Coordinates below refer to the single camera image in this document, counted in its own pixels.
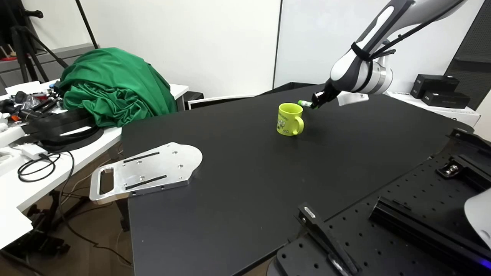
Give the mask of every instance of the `green fabric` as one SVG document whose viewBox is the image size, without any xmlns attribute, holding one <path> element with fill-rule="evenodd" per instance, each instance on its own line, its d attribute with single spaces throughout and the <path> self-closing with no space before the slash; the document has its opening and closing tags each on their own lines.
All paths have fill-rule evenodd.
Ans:
<svg viewBox="0 0 491 276">
<path fill-rule="evenodd" d="M 176 110 L 168 82 L 142 58 L 115 47 L 81 55 L 55 87 L 64 92 L 61 107 L 89 110 L 99 127 Z"/>
</svg>

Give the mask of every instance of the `black tabletop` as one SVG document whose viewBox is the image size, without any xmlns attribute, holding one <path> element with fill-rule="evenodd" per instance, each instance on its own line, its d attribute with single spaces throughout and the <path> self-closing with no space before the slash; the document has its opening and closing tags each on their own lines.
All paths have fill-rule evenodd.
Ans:
<svg viewBox="0 0 491 276">
<path fill-rule="evenodd" d="M 128 199 L 136 274 L 233 274 L 296 234 L 300 202 L 329 217 L 437 153 L 446 135 L 461 127 L 372 96 L 305 110 L 300 136 L 277 135 L 277 104 L 316 90 L 256 96 L 122 128 L 125 156 L 170 141 L 196 145 L 204 154 L 188 185 Z"/>
</svg>

